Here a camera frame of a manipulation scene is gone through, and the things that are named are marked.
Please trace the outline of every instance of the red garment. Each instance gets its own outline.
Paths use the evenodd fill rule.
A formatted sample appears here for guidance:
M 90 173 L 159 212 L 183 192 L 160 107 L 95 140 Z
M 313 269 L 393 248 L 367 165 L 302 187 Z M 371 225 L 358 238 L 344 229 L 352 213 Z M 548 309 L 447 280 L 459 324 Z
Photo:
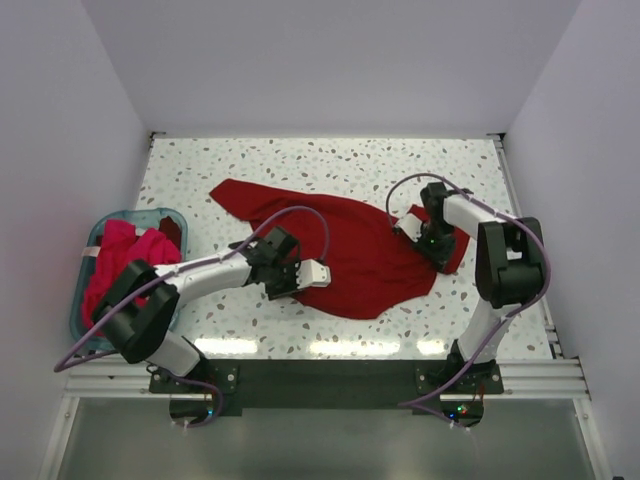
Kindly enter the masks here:
M 293 205 L 314 208 L 325 217 L 331 236 L 326 261 L 331 284 L 297 294 L 304 305 L 341 317 L 372 319 L 397 303 L 426 295 L 435 282 L 437 272 L 430 262 L 412 249 L 405 236 L 393 234 L 386 213 L 371 205 L 232 179 L 214 188 L 211 197 L 235 217 L 248 220 L 253 229 Z M 411 213 L 427 219 L 423 208 L 414 205 Z M 276 223 L 300 241 L 303 259 L 321 254 L 324 233 L 314 215 L 292 212 Z M 458 229 L 455 236 L 456 249 L 446 273 L 458 268 L 469 242 Z
M 158 226 L 158 230 L 160 233 L 163 233 L 171 243 L 173 243 L 178 250 L 180 250 L 182 246 L 182 230 L 180 230 L 180 225 L 178 225 L 173 218 L 164 217 L 160 220 L 160 224 Z M 99 247 L 102 245 L 102 235 L 98 235 L 96 237 L 96 246 Z
M 96 271 L 89 279 L 82 302 L 82 323 L 93 326 L 91 314 L 122 270 L 133 260 L 142 259 L 149 265 L 178 263 L 180 250 L 155 228 L 136 237 L 136 227 L 124 220 L 107 220 Z

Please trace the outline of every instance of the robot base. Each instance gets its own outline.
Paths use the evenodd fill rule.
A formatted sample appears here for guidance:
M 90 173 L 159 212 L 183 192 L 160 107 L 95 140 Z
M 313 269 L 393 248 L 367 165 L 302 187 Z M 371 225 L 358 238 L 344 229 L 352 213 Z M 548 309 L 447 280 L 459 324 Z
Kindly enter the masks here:
M 232 360 L 202 359 L 197 380 L 214 383 L 224 394 L 223 416 L 239 416 L 245 408 L 291 409 L 396 409 L 398 403 L 425 395 L 437 388 L 451 360 Z M 500 368 L 463 376 L 447 394 L 474 395 L 504 392 Z M 150 393 L 206 393 L 179 384 L 164 374 L 152 376 Z M 463 424 L 477 423 L 481 402 L 441 402 L 435 397 L 424 406 L 444 412 Z M 172 418 L 206 417 L 206 402 L 172 399 Z

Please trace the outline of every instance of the black mounting plate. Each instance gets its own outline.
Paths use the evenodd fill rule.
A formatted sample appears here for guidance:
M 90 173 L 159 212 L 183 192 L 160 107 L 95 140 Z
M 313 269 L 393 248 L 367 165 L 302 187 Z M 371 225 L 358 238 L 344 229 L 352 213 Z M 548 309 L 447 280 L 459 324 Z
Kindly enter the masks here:
M 427 378 L 430 373 L 440 372 L 446 360 L 213 359 L 207 363 L 212 381 L 225 397 L 222 415 L 237 416 L 245 408 L 395 409 L 398 403 L 433 391 L 436 386 Z M 496 366 L 490 377 L 463 377 L 446 393 L 473 395 L 480 383 L 485 394 L 504 392 Z M 188 394 L 204 390 L 152 378 L 149 392 Z M 442 411 L 438 397 L 424 405 Z

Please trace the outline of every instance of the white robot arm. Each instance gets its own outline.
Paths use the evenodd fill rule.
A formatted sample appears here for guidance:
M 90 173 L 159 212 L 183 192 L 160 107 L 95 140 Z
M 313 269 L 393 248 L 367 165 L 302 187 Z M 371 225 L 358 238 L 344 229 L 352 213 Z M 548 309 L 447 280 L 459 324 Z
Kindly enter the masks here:
M 490 362 L 496 358 L 498 345 L 513 319 L 505 321 L 482 347 L 484 340 L 506 313 L 534 298 L 544 284 L 541 252 L 518 227 L 496 218 L 458 192 L 447 191 L 443 183 L 429 183 L 420 195 L 430 220 L 423 223 L 408 214 L 398 220 L 394 229 L 409 237 L 416 250 L 440 271 L 455 248 L 454 227 L 476 240 L 475 280 L 480 299 L 454 349 L 458 349 L 462 361 L 466 362 L 482 348 L 474 363 Z M 536 219 L 517 220 L 542 240 Z
M 319 261 L 291 258 L 298 241 L 280 227 L 235 251 L 237 245 L 177 265 L 130 263 L 94 310 L 94 321 L 140 285 L 168 277 L 150 292 L 144 306 L 130 302 L 105 324 L 102 332 L 129 363 L 147 361 L 184 377 L 203 358 L 193 344 L 169 330 L 173 313 L 186 303 L 253 283 L 263 283 L 272 300 L 309 287 L 326 287 L 331 282 L 329 268 Z

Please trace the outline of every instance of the speckled countertop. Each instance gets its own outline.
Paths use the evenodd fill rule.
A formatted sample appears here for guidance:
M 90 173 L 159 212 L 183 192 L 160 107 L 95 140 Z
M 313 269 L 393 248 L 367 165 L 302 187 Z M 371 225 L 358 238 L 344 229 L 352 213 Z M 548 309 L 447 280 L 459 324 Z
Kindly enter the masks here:
M 398 179 L 431 171 L 470 188 L 490 205 L 511 205 L 493 142 L 419 139 L 156 139 L 137 208 L 169 207 L 189 225 L 188 258 L 214 253 L 251 229 L 209 192 L 236 178 L 302 192 L 351 197 L 383 208 Z M 394 213 L 420 204 L 420 185 L 400 187 Z M 459 271 L 440 275 L 429 295 L 403 302 L 376 320 L 334 317 L 293 299 L 269 302 L 253 285 L 217 292 L 185 306 L 176 333 L 209 357 L 443 358 L 478 300 L 472 285 L 475 242 Z M 542 309 L 517 318 L 500 359 L 551 358 Z

